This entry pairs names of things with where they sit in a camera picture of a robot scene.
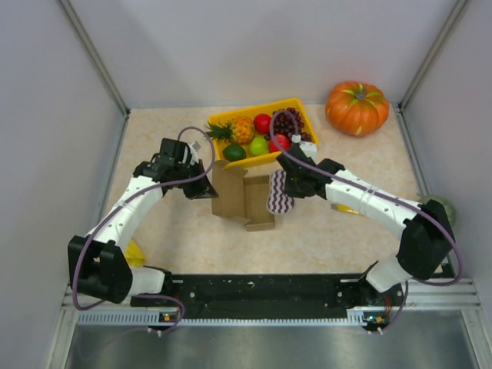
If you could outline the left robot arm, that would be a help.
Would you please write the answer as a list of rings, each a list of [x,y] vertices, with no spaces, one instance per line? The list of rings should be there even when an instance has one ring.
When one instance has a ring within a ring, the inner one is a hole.
[[[190,200],[215,198],[198,157],[198,143],[165,138],[151,160],[139,164],[109,213],[85,236],[68,243],[70,286],[85,294],[119,304],[128,297],[165,291],[170,272],[157,267],[132,267],[125,252],[148,212],[173,188]]]

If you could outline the brown cardboard express box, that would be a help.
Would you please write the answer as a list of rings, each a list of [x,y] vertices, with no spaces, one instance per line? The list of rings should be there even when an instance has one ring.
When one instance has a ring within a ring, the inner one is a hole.
[[[248,170],[216,161],[212,185],[218,196],[211,200],[211,213],[241,224],[246,231],[269,231],[275,217],[268,210],[269,175],[247,176]]]

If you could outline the yellow utility knife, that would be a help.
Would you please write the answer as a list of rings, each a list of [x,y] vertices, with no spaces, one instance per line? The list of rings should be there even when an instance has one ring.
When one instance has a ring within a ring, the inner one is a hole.
[[[342,204],[331,204],[331,208],[335,211],[339,212],[344,212],[348,214],[355,214],[355,215],[360,215],[360,213],[353,208],[350,208],[348,206],[342,205]]]

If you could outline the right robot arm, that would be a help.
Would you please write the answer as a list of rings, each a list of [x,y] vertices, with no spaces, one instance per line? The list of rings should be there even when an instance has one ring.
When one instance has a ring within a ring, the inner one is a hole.
[[[336,161],[316,163],[316,154],[315,145],[301,141],[278,155],[286,174],[284,194],[289,198],[318,196],[347,205],[395,236],[398,251],[372,264],[361,279],[374,290],[382,293],[410,279],[431,284],[438,266],[456,248],[444,206],[433,199],[421,204],[398,198]]]

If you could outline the purple grey striped cloth pad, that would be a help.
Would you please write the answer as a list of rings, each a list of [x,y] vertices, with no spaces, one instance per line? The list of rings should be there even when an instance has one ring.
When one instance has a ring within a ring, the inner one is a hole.
[[[284,193],[286,177],[284,170],[277,170],[269,177],[267,209],[273,215],[285,215],[294,208],[294,199]]]

